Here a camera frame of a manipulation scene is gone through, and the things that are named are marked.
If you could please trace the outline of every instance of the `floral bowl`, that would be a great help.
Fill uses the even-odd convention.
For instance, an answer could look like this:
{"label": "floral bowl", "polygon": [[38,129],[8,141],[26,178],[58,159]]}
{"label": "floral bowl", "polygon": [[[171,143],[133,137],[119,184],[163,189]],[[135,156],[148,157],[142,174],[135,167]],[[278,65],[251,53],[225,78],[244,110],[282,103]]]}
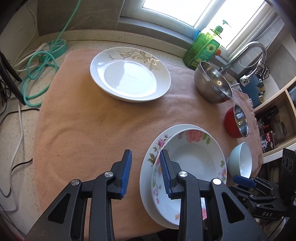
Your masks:
{"label": "floral bowl", "polygon": [[[226,184],[226,164],[222,150],[215,139],[200,129],[186,129],[176,133],[162,149],[169,153],[171,161],[178,162],[183,171],[198,179],[211,181],[219,178]],[[165,192],[159,157],[154,163],[151,177],[152,200],[158,212],[169,222],[179,225],[181,200],[171,200]],[[202,218],[207,217],[202,198]]]}

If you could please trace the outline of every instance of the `white plate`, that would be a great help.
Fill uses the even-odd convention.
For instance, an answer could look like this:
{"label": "white plate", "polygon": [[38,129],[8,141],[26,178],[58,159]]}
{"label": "white plate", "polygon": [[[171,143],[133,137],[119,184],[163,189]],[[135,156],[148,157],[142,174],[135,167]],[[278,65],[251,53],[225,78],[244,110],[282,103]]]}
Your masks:
{"label": "white plate", "polygon": [[170,73],[164,64],[135,48],[102,51],[92,60],[90,72],[107,94],[127,102],[155,100],[170,88]]}
{"label": "white plate", "polygon": [[[171,161],[179,163],[183,171],[205,181],[219,178],[226,184],[223,152],[215,139],[200,128],[191,127],[176,133],[162,148],[168,151]],[[170,223],[179,225],[181,200],[171,200],[166,194],[159,158],[154,163],[151,176],[151,194],[158,212]],[[204,199],[202,217],[207,217]]]}
{"label": "white plate", "polygon": [[191,124],[180,124],[180,125],[172,126],[169,129],[165,130],[163,133],[161,133],[149,147],[145,155],[145,158],[143,160],[141,173],[140,173],[140,195],[141,195],[142,203],[147,213],[150,215],[150,217],[159,225],[166,227],[168,229],[178,229],[179,226],[165,220],[165,218],[163,218],[160,215],[160,213],[157,211],[156,207],[154,206],[152,195],[151,195],[151,175],[153,171],[153,160],[156,159],[157,154],[160,151],[158,148],[159,146],[158,141],[160,141],[160,143],[161,143],[161,139],[162,140],[166,139],[167,141],[168,137],[172,137],[174,134],[188,128],[198,128],[198,127]]}

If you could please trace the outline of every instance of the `faucet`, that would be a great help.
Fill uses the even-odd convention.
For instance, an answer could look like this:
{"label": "faucet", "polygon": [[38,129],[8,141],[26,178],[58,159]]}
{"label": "faucet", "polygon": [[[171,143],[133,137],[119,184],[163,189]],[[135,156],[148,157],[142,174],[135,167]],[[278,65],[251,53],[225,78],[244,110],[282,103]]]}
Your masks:
{"label": "faucet", "polygon": [[230,69],[231,67],[234,66],[234,64],[241,59],[242,56],[245,55],[245,53],[254,48],[254,47],[259,47],[262,49],[262,57],[259,58],[259,61],[258,61],[258,64],[257,64],[257,67],[256,69],[250,73],[249,75],[244,75],[243,77],[241,77],[239,80],[240,82],[242,83],[243,86],[246,86],[249,82],[250,82],[250,77],[252,75],[254,75],[258,70],[260,70],[263,66],[264,66],[264,63],[265,63],[265,60],[266,60],[266,48],[264,47],[263,44],[261,44],[260,42],[257,42],[257,41],[254,41],[254,42],[250,42],[248,44],[246,44],[240,51],[238,51],[233,57],[232,59],[224,66],[224,67],[221,67],[219,69],[219,72],[222,74],[222,75],[225,75],[227,70]]}

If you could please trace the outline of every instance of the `silver bolt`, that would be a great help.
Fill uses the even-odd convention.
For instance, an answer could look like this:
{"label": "silver bolt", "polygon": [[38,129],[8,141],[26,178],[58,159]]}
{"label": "silver bolt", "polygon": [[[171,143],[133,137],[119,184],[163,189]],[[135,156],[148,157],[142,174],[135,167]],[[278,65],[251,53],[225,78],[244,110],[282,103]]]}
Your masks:
{"label": "silver bolt", "polygon": [[222,181],[218,178],[213,179],[213,183],[216,185],[220,185],[222,183]]}
{"label": "silver bolt", "polygon": [[76,186],[76,185],[79,184],[79,180],[78,180],[78,179],[73,179],[73,180],[71,181],[71,184],[72,184],[73,186]]}
{"label": "silver bolt", "polygon": [[180,175],[180,177],[187,177],[188,173],[185,171],[180,171],[179,175]]}
{"label": "silver bolt", "polygon": [[112,177],[113,176],[113,172],[105,172],[105,177]]}

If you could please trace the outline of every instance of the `green dish soap bottle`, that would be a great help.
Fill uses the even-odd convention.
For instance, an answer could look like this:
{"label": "green dish soap bottle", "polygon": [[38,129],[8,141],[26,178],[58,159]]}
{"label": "green dish soap bottle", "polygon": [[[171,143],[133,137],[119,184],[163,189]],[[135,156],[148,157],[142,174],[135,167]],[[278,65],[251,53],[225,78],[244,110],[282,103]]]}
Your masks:
{"label": "green dish soap bottle", "polygon": [[201,61],[208,61],[212,58],[221,46],[219,41],[222,39],[220,36],[222,31],[223,28],[220,25],[216,26],[215,29],[204,28],[184,54],[184,64],[188,68],[195,70]]}

